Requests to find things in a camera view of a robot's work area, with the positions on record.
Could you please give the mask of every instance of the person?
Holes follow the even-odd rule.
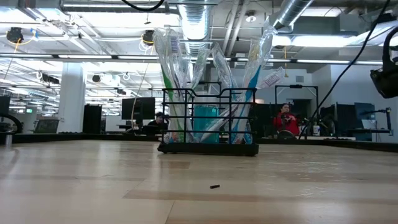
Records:
[[[157,126],[158,130],[167,130],[169,124],[164,122],[163,113],[158,112],[158,113],[156,113],[156,119],[149,122],[148,126]]]
[[[297,119],[290,113],[290,105],[287,103],[284,103],[282,107],[280,107],[278,116],[274,118],[274,126],[278,131],[281,131],[285,128],[285,130],[290,131],[295,136],[300,134]]]

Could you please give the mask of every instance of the light fixture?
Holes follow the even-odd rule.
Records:
[[[13,81],[5,80],[5,79],[3,79],[3,78],[0,78],[0,82],[1,82],[1,83],[8,83],[8,84],[11,84],[11,85],[16,85],[16,84],[17,84],[17,83],[15,83],[15,82],[13,82]]]
[[[303,60],[303,59],[298,59],[297,63],[327,63],[327,64],[346,65],[349,63],[349,60]]]
[[[58,55],[60,58],[77,58],[77,59],[112,59],[110,55]]]
[[[9,88],[10,91],[17,94],[29,95],[29,92],[20,88]]]
[[[46,54],[0,54],[0,57],[13,57],[13,58],[52,58],[52,55],[46,55]]]
[[[46,105],[50,105],[50,106],[58,106],[58,105],[56,105],[55,103],[49,103],[49,102],[47,102],[47,101],[45,101],[44,102]]]
[[[272,63],[272,62],[275,62],[275,63],[290,63],[291,61],[292,61],[291,59],[277,59],[277,58],[270,58],[268,60],[268,62],[270,62],[270,63]]]
[[[292,44],[297,47],[344,47],[349,44],[349,37],[340,35],[298,35]]]
[[[37,105],[42,105],[43,104],[41,102],[36,102],[36,101],[29,101],[28,103],[33,103],[33,104],[37,104]]]
[[[26,109],[25,106],[10,106],[10,109]]]
[[[272,38],[272,46],[290,46],[292,45],[292,40],[290,37],[283,35],[275,35]]]
[[[158,56],[139,56],[139,55],[135,55],[135,56],[119,56],[119,59],[131,59],[131,60],[153,60],[156,59],[158,60],[159,57]]]
[[[256,16],[255,16],[256,12],[254,10],[248,10],[245,14],[245,16],[247,16],[246,18],[246,22],[254,22],[256,21]]]
[[[356,61],[355,65],[383,65],[383,62],[364,62],[364,61]]]

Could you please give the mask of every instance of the black wire rack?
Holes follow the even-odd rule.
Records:
[[[258,153],[258,145],[254,142],[255,138],[253,135],[255,132],[253,131],[233,131],[232,123],[234,119],[257,119],[256,115],[253,116],[234,116],[234,113],[231,113],[233,105],[249,105],[255,106],[256,100],[256,88],[225,88],[221,89],[221,84],[218,82],[206,82],[208,84],[219,84],[220,92],[217,95],[199,95],[195,93],[195,91],[191,88],[164,88],[163,91],[163,113],[165,112],[165,107],[170,105],[184,105],[184,115],[183,116],[169,116],[164,115],[165,119],[169,118],[183,118],[183,130],[164,130],[162,131],[162,141],[158,148],[159,151],[167,153],[167,152],[192,152],[192,153],[204,153],[204,154],[234,154],[234,155],[247,155],[254,156]],[[252,93],[252,100],[249,102],[236,102],[234,101],[234,95],[241,94],[242,91],[248,91]],[[172,91],[174,94],[183,95],[184,102],[171,102],[166,101],[166,94]],[[195,102],[195,97],[203,97],[203,98],[212,98],[215,101],[212,102]],[[224,116],[194,116],[193,109],[194,105],[214,105],[217,104],[219,109],[229,108],[229,115],[227,117]],[[187,130],[187,119],[191,119],[192,124],[194,124],[195,119],[200,118],[211,118],[211,119],[227,119],[228,120],[228,130],[217,130],[217,131],[194,131]],[[169,143],[166,144],[164,142],[164,134],[165,133],[183,133],[182,142]],[[228,135],[228,142],[218,143],[218,144],[208,144],[208,143],[190,143],[187,142],[187,134],[188,133],[212,133],[212,134],[223,134]],[[252,144],[232,144],[232,134],[250,134],[252,136]]]

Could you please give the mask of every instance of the wooden floor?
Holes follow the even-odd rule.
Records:
[[[257,157],[201,156],[157,145],[0,147],[0,223],[398,223],[398,154],[261,145]]]

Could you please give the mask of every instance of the person in red jacket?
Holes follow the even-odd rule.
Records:
[[[290,106],[287,103],[282,105],[278,117],[274,118],[274,126],[278,131],[283,130],[282,119],[285,121],[285,130],[290,131],[294,135],[300,134],[296,117],[290,113]]]

